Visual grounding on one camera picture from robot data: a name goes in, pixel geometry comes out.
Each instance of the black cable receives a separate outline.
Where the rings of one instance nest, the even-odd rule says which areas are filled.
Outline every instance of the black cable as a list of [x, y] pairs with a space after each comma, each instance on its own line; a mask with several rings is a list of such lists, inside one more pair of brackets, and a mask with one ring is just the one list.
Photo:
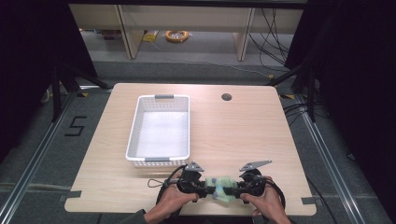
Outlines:
[[277, 186], [276, 183], [272, 182], [272, 181], [266, 181], [267, 184], [269, 184], [275, 191], [276, 193], [279, 195], [280, 198], [280, 202], [282, 203], [283, 208], [286, 208], [286, 199], [285, 199], [285, 195], [283, 194], [282, 190]]
[[99, 223], [101, 222], [101, 220], [102, 220], [102, 213], [99, 214], [99, 217], [98, 217], [98, 219], [96, 220], [96, 224], [99, 224]]
[[283, 51], [283, 49], [282, 49], [282, 47], [284, 47], [283, 45], [281, 45], [280, 44], [280, 42], [279, 42], [279, 38], [277, 37], [277, 29], [276, 29], [276, 10], [273, 8], [273, 21], [272, 21], [272, 24], [270, 25], [270, 23], [269, 23], [269, 21], [267, 20], [267, 17], [265, 16], [265, 13], [264, 13], [264, 10], [262, 9], [262, 15], [264, 16], [264, 19], [265, 19], [265, 21], [266, 21], [266, 23], [267, 23], [267, 25], [268, 25], [268, 28], [269, 28], [269, 34], [271, 34], [272, 35], [272, 37], [274, 38], [274, 40], [276, 41], [276, 43], [277, 43], [277, 45], [278, 45], [278, 48], [276, 48], [276, 49], [279, 49], [279, 51], [280, 51], [280, 54], [282, 55], [282, 57], [283, 57], [283, 60], [284, 61], [286, 61], [286, 56], [285, 56], [285, 54], [284, 54], [284, 51]]
[[262, 63], [262, 51], [260, 51], [260, 63], [262, 64], [262, 66], [264, 67], [264, 68], [266, 68], [266, 69], [268, 69], [268, 70], [273, 70], [273, 71], [277, 71], [277, 72], [288, 72], [288, 71], [285, 71], [285, 70], [279, 70], [279, 69], [275, 69], [275, 68], [270, 68], [270, 67], [267, 67], [267, 66], [265, 66], [263, 63]]
[[314, 188], [314, 190], [317, 192], [318, 196], [320, 197], [320, 199], [323, 201], [323, 204], [326, 206], [327, 211], [329, 212], [330, 216], [332, 217], [332, 221], [337, 224], [337, 220], [335, 219], [334, 214], [332, 213], [332, 209], [330, 209], [330, 206], [326, 203], [326, 200], [324, 200], [323, 196], [321, 195], [320, 191], [317, 189], [317, 187], [314, 185], [314, 183], [311, 181], [311, 179], [308, 178], [308, 176], [306, 175], [306, 180], [308, 180], [308, 183], [312, 186], [312, 188]]
[[273, 47], [274, 49], [279, 49], [279, 50], [280, 50], [279, 47], [277, 47], [277, 46], [271, 44], [271, 42], [267, 41], [267, 39], [268, 39], [268, 37], [269, 37], [269, 35], [270, 35], [269, 33], [267, 34], [267, 37], [264, 37], [264, 35], [263, 35], [262, 33], [260, 33], [260, 35], [262, 36], [262, 38], [264, 39], [264, 41], [266, 41], [269, 45], [271, 45], [271, 47]]
[[287, 106], [283, 107], [283, 110], [285, 110], [285, 109], [289, 109], [289, 108], [291, 108], [291, 107], [295, 107], [295, 106], [298, 106], [298, 107], [300, 107], [300, 106], [302, 106], [302, 105], [306, 105], [306, 103], [302, 103], [302, 104], [295, 104], [295, 105], [287, 105]]
[[273, 35], [273, 37], [274, 37], [274, 40], [276, 41], [277, 45], [279, 46], [280, 55], [282, 55], [283, 60], [286, 61], [285, 52], [284, 52], [283, 49], [280, 47], [279, 37], [277, 36], [276, 19], [275, 19], [275, 17], [276, 17], [276, 9], [273, 8], [273, 21], [274, 21], [275, 35], [274, 35], [273, 32], [271, 32], [271, 33], [272, 33], [272, 35]]
[[298, 117], [300, 117], [303, 113], [305, 113], [305, 112], [307, 112], [307, 111], [308, 111], [308, 110], [305, 110], [305, 111], [298, 111], [298, 112], [295, 112], [295, 113], [291, 114], [291, 115], [294, 115], [294, 114], [299, 113], [299, 115], [297, 115], [297, 116], [294, 118], [294, 120], [292, 120], [291, 123], [289, 123], [289, 127], [291, 126], [291, 124], [294, 123], [294, 121], [297, 120]]
[[306, 104], [298, 104], [298, 105], [292, 106], [290, 109], [285, 111], [285, 115], [288, 114], [291, 110], [298, 109], [298, 108], [300, 108], [301, 106], [304, 106], [304, 105], [306, 105]]
[[155, 204], [157, 204], [160, 201], [161, 197], [163, 196], [163, 192], [168, 188], [169, 182], [171, 181], [172, 176], [174, 176], [177, 173], [177, 171], [184, 169], [186, 166], [187, 165], [181, 165], [181, 166], [177, 167], [176, 170], [174, 172], [172, 172], [172, 174], [170, 174], [169, 177], [163, 182], [163, 186], [161, 187], [160, 192], [158, 193], [157, 202]]
[[[154, 186], [152, 186], [152, 185], [149, 184], [150, 181], [155, 181], [155, 182], [160, 183], [160, 184], [159, 184], [159, 185], [154, 185]], [[153, 189], [153, 188], [158, 188], [158, 187], [160, 187], [162, 184], [163, 184], [163, 182], [161, 182], [161, 181], [159, 181], [159, 180], [156, 180], [156, 179], [153, 179], [153, 178], [151, 178], [151, 179], [148, 180], [148, 187], [151, 188], [151, 189]]]
[[278, 59], [273, 53], [271, 53], [270, 51], [266, 50], [263, 46], [265, 45], [265, 39], [264, 39], [264, 43], [260, 46], [256, 40], [253, 38], [253, 36], [251, 34], [249, 34], [251, 40], [253, 41], [254, 45], [256, 45], [256, 47], [264, 52], [265, 54], [267, 54], [268, 56], [270, 56], [272, 59], [274, 59], [275, 61], [277, 61], [278, 63], [284, 63], [282, 60]]

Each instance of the gray carpet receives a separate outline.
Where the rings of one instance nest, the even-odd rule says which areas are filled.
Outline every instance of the gray carpet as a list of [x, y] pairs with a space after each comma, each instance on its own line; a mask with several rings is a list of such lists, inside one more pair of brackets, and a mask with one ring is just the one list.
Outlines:
[[[94, 65], [99, 78], [111, 85], [119, 82], [263, 85], [268, 82], [268, 75], [273, 74], [278, 77], [282, 74], [282, 72], [270, 71], [254, 65], [237, 65], [236, 67], [258, 71], [262, 75], [214, 64], [95, 62]], [[279, 94], [291, 93], [292, 81], [293, 78], [279, 84], [277, 86]], [[78, 82], [81, 85], [90, 84], [83, 79], [79, 79]], [[74, 182], [108, 97], [109, 93], [90, 92], [87, 97], [77, 97], [74, 100], [47, 156], [32, 181], [32, 187], [25, 194], [11, 223], [117, 223], [127, 216], [127, 214], [67, 213], [64, 211], [64, 203], [59, 200]], [[281, 103], [283, 106], [287, 106], [297, 102], [292, 99], [282, 99]], [[50, 126], [51, 110], [52, 102], [37, 109], [29, 132], [22, 138], [20, 145], [13, 148], [0, 165], [1, 202], [10, 191], [9, 184], [15, 183], [19, 179], [21, 172]], [[347, 147], [333, 126], [331, 118], [327, 117], [324, 106], [317, 105], [316, 112], [318, 113], [316, 116], [317, 125], [321, 134], [331, 149], [352, 194], [356, 197], [367, 223], [390, 223], [359, 166], [346, 157]], [[85, 128], [80, 136], [65, 136], [78, 131], [69, 128], [75, 116], [86, 117], [78, 119], [75, 123], [83, 125]], [[323, 195], [338, 223], [350, 223], [347, 212], [329, 178], [302, 116], [291, 115], [288, 117], [288, 121], [291, 123], [290, 130], [306, 175]], [[313, 188], [311, 189], [314, 196], [318, 198], [318, 193]], [[297, 223], [333, 223], [330, 213], [324, 205], [318, 205], [318, 211], [312, 217], [292, 218]], [[228, 219], [220, 220], [219, 223], [228, 223]]]

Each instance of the person's arm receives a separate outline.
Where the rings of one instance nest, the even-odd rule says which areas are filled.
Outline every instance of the person's arm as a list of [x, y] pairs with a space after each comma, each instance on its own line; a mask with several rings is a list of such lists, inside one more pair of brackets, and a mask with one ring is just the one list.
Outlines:
[[264, 194], [260, 197], [243, 193], [241, 194], [241, 199], [245, 202], [252, 203], [256, 207], [252, 213], [254, 217], [262, 214], [276, 224], [290, 224], [290, 220], [288, 216], [286, 216], [279, 195], [270, 185], [265, 186]]
[[163, 196], [157, 205], [145, 214], [145, 220], [148, 224], [159, 223], [170, 217], [172, 213], [176, 212], [184, 204], [190, 201], [197, 201], [198, 199], [197, 194], [182, 193], [175, 184], [172, 184], [163, 192]]

